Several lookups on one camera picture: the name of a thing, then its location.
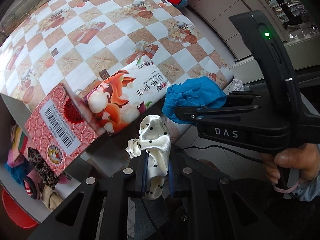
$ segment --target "pink box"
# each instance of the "pink box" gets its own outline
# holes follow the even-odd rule
[[[57,176],[105,132],[86,104],[62,83],[37,106],[25,127]]]

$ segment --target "hand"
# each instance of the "hand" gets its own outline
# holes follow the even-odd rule
[[[268,179],[277,184],[280,172],[277,168],[296,168],[300,170],[300,183],[312,180],[318,173],[320,155],[316,144],[307,143],[303,148],[289,148],[278,153],[260,154]]]

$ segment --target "tablecloth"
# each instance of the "tablecloth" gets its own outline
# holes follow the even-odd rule
[[[142,55],[171,83],[208,76],[224,89],[233,79],[209,41],[166,0],[51,0],[1,46],[0,91],[33,111],[59,82],[84,96]],[[175,137],[188,127],[169,126]]]

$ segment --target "beige cloth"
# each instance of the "beige cloth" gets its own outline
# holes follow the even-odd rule
[[[63,201],[58,196],[58,193],[47,185],[44,186],[44,190],[41,194],[41,200],[50,211],[55,210],[55,208]]]

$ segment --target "leopard print cloth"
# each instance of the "leopard print cloth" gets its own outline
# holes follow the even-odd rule
[[[35,167],[43,183],[54,189],[59,182],[59,177],[55,175],[54,172],[50,169],[40,153],[36,149],[28,148],[28,160]],[[65,172],[63,172],[62,174],[65,175],[67,179],[71,179],[71,177]]]

